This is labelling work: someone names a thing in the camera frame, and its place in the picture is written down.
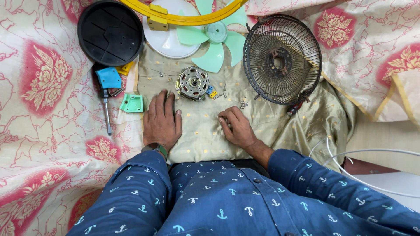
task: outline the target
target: blue shirt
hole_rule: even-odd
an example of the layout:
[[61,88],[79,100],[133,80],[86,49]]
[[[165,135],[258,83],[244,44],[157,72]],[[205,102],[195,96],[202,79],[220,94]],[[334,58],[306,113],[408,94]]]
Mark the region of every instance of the blue shirt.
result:
[[123,164],[68,236],[420,235],[420,214],[292,150],[268,179],[229,161],[181,163],[156,151]]

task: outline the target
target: screwdriver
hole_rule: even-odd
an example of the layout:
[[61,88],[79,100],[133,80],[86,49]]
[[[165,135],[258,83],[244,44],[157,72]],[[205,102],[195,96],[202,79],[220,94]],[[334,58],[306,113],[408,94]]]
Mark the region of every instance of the screwdriver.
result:
[[108,114],[108,97],[110,97],[110,95],[108,93],[108,89],[100,88],[99,96],[102,98],[102,101],[103,101],[104,106],[105,106],[107,131],[108,131],[108,135],[111,136],[112,135],[112,130],[111,130],[111,126],[109,125],[109,114]]

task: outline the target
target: person's left hand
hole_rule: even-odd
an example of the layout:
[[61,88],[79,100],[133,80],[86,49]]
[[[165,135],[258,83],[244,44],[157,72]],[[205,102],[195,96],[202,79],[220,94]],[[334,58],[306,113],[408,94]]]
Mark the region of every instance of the person's left hand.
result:
[[167,90],[162,90],[154,97],[149,105],[149,110],[144,113],[143,143],[159,143],[167,152],[171,149],[182,134],[181,110],[177,110],[173,117],[172,104],[175,95],[170,93],[166,102]]

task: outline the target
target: fan guard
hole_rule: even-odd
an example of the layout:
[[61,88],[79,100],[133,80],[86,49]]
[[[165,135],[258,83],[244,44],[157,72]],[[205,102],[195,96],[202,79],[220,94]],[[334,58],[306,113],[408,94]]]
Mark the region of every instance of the fan guard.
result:
[[321,50],[312,32],[283,14],[262,18],[249,30],[243,63],[255,91],[280,105],[306,100],[322,69]]

